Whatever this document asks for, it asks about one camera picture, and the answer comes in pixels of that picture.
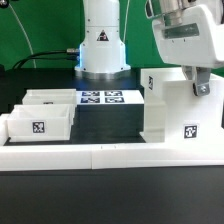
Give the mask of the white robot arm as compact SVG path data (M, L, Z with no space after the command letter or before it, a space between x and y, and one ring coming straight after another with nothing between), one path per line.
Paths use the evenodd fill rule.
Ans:
M100 78L129 70L119 0L83 3L85 38L76 72ZM224 0L146 0L145 14L163 62L180 65L197 96L209 94L211 71L224 66Z

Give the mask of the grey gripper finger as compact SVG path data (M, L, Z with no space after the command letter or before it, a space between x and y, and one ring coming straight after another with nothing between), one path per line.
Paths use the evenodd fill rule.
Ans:
M202 97L210 93L210 68L183 66L182 71L187 80L193 81L193 92L196 96Z

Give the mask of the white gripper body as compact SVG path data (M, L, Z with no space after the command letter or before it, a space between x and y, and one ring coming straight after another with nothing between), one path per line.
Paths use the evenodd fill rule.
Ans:
M152 3L152 29L164 63L204 68L224 66L224 3Z

